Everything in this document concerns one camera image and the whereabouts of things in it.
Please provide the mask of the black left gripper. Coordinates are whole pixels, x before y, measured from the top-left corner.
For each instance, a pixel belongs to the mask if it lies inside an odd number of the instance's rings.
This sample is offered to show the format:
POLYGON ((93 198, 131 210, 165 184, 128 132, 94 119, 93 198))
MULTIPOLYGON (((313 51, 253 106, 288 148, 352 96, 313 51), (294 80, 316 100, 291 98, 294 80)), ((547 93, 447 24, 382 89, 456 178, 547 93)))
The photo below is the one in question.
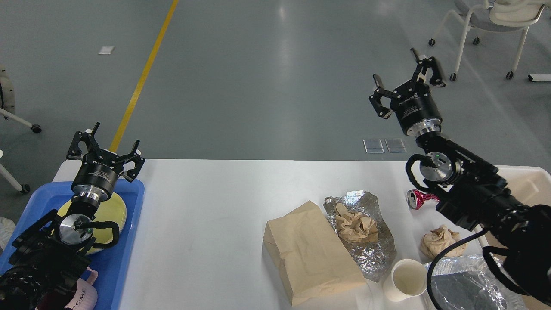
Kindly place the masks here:
POLYGON ((95 140, 95 133, 99 126, 100 122, 97 122, 90 131, 75 132, 66 159, 81 161, 81 167, 71 185, 74 195, 105 202, 111 198, 119 177, 124 177, 128 182, 136 179, 145 163, 145 158, 141 157, 138 150, 139 139, 126 155, 102 151, 95 140), (87 153, 83 153, 79 147, 80 143, 85 144, 87 153), (126 170, 124 165, 128 163, 133 163, 134 167, 126 170))

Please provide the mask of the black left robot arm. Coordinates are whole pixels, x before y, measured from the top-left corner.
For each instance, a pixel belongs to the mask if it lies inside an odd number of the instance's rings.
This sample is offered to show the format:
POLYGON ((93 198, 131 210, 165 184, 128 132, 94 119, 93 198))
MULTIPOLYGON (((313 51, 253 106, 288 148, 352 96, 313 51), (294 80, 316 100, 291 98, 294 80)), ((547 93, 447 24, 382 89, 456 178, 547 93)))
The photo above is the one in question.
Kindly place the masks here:
POLYGON ((136 179, 145 159, 139 140, 125 155, 102 149, 95 139, 99 126, 97 122, 91 130, 77 131, 71 140, 66 158, 81 165, 66 213, 50 210, 12 242, 11 268, 1 276, 2 308, 31 310, 50 292, 66 295, 90 265, 90 249, 112 248, 119 242, 121 226, 98 221, 95 214, 112 197, 120 177, 136 179))

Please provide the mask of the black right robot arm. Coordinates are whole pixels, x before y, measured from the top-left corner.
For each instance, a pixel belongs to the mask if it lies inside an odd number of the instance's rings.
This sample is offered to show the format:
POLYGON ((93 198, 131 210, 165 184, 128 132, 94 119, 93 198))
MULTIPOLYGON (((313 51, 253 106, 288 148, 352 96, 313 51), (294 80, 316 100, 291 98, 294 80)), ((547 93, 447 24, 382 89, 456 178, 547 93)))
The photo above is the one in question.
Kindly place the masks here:
POLYGON ((490 271, 509 290, 530 295, 549 305, 550 206, 527 206, 507 188, 498 168, 441 134, 442 117, 426 83, 444 87, 441 65, 435 57, 419 57, 411 49, 416 69, 411 79, 395 90, 386 90, 375 74, 376 89, 369 100, 381 118, 395 112, 403 133, 415 138, 424 154, 412 155, 406 163, 408 179, 415 188, 439 198, 436 210, 457 226, 482 230, 441 251, 430 264, 427 292, 435 308, 431 278, 440 259, 460 245, 490 232, 502 247, 483 247, 490 271))

